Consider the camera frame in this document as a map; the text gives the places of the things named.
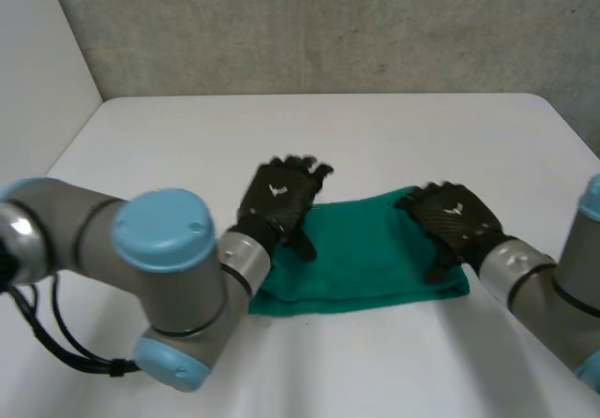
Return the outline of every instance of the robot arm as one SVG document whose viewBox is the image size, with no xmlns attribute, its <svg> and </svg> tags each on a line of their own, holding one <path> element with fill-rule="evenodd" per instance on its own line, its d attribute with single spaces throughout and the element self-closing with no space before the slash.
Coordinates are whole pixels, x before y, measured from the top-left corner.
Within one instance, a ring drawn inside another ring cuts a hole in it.
<svg viewBox="0 0 600 418">
<path fill-rule="evenodd" d="M 261 165 L 238 223 L 219 241 L 203 201 L 181 189 L 125 202 L 55 179 L 0 192 L 0 262 L 9 284 L 68 269 L 136 295 L 149 321 L 135 362 L 181 391 L 200 387 L 271 268 L 279 242 L 294 243 L 332 171 L 313 157 Z M 287 197 L 269 183 L 287 184 Z M 315 256 L 307 238 L 301 252 Z"/>
<path fill-rule="evenodd" d="M 482 284 L 582 381 L 600 393 L 600 176 L 594 177 L 557 264 L 513 239 L 494 247 Z"/>
<path fill-rule="evenodd" d="M 397 207 L 436 244 L 436 277 L 448 266 L 470 264 L 503 306 L 600 393 L 600 175 L 581 198 L 558 264 L 505 235 L 500 221 L 464 186 L 416 188 Z"/>
</svg>

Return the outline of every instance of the gray wall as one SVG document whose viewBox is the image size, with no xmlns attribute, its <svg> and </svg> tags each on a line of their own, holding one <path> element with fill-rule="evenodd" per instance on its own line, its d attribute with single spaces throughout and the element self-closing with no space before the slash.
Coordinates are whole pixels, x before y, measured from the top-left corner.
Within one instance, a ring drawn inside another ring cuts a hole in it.
<svg viewBox="0 0 600 418">
<path fill-rule="evenodd" d="M 60 0 L 105 99 L 531 92 L 600 154 L 600 0 Z"/>
</svg>

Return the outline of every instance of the white wall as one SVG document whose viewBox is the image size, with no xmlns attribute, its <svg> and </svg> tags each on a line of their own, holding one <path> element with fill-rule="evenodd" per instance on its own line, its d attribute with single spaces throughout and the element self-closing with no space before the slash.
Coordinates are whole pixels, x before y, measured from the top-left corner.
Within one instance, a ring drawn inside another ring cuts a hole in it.
<svg viewBox="0 0 600 418">
<path fill-rule="evenodd" d="M 45 174 L 101 102 L 58 0 L 0 0 L 0 186 Z"/>
</svg>

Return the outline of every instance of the green cloth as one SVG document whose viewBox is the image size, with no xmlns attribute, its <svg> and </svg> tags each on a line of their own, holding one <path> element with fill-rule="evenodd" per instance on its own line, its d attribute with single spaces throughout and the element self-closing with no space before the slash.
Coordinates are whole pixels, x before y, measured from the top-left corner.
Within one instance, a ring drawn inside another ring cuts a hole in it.
<svg viewBox="0 0 600 418">
<path fill-rule="evenodd" d="M 436 251 L 406 212 L 393 206 L 407 191 L 316 204 L 304 228 L 317 248 L 317 259 L 301 261 L 292 249 L 279 246 L 250 313 L 339 313 L 469 293 L 460 266 L 443 283 L 423 280 Z"/>
</svg>

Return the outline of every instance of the table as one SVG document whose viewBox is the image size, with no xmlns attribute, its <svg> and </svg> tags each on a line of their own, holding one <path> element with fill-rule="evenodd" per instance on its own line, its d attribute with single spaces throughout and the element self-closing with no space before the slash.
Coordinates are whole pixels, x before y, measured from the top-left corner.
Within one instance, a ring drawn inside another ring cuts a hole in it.
<svg viewBox="0 0 600 418">
<path fill-rule="evenodd" d="M 542 98 L 478 94 L 113 99 L 49 175 L 126 199 L 188 188 L 224 231 L 257 164 L 288 153 L 314 154 L 336 168 L 318 202 L 427 181 L 464 183 L 507 232 L 554 258 L 578 195 L 600 172 Z M 10 330 L 0 342 L 4 416 L 599 416 L 600 396 L 466 271 L 472 293 L 457 300 L 247 317 L 195 394 L 142 373 L 112 380 L 62 366 L 3 297 L 1 320 Z M 146 325 L 137 300 L 64 278 L 61 304 L 72 332 L 93 351 L 130 356 Z M 47 306 L 41 317 L 51 324 Z"/>
</svg>

